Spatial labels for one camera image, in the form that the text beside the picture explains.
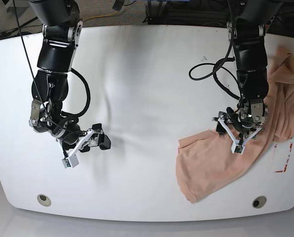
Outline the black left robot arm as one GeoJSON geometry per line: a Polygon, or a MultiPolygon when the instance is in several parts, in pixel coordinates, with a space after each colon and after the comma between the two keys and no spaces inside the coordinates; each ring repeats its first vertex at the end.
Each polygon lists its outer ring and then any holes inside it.
{"type": "Polygon", "coordinates": [[[258,133],[267,120],[264,99],[268,94],[269,85],[264,37],[266,23],[282,4],[279,0],[249,0],[239,15],[232,6],[229,7],[230,21],[227,28],[234,56],[220,59],[216,66],[235,62],[240,95],[237,96],[236,110],[227,108],[219,114],[217,131],[220,134],[227,133],[227,127],[231,125],[241,139],[247,139],[258,133]]]}

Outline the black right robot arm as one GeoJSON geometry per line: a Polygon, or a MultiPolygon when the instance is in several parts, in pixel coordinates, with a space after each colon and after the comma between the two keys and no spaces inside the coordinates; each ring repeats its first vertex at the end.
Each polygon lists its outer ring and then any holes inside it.
{"type": "Polygon", "coordinates": [[[90,88],[85,78],[72,68],[83,20],[74,0],[31,0],[29,4],[43,23],[29,124],[38,133],[49,132],[66,152],[75,148],[87,133],[80,129],[78,122],[90,107],[90,88]],[[86,91],[86,104],[76,114],[62,110],[69,91],[69,72],[82,81],[86,91]]]}

